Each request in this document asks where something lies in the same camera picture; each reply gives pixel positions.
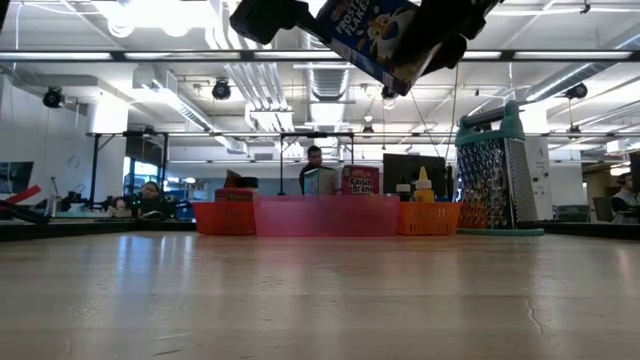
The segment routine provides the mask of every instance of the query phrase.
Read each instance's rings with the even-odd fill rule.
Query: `pink basket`
[[[258,236],[393,237],[400,201],[386,196],[267,196],[254,205]]]

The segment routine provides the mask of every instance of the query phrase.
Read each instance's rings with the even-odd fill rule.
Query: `table surface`
[[[635,360],[639,278],[554,235],[0,243],[0,358]]]

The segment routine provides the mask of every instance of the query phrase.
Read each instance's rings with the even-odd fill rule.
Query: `teal grater handle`
[[[500,121],[499,130],[478,132],[475,127]],[[460,128],[456,134],[456,146],[468,145],[490,139],[520,139],[524,140],[524,129],[520,121],[520,108],[515,101],[509,101],[504,107],[486,113],[463,116]]]

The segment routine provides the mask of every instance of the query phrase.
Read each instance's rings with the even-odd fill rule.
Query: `mustard bottle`
[[[416,191],[413,192],[416,202],[432,203],[436,201],[436,196],[431,190],[431,180],[427,177],[427,170],[420,167],[420,178],[416,181]]]

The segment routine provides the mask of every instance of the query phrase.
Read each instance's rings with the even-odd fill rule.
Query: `box grater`
[[[537,213],[518,105],[460,119],[456,136],[462,227],[513,230],[530,227]],[[502,120],[499,130],[481,131]]]

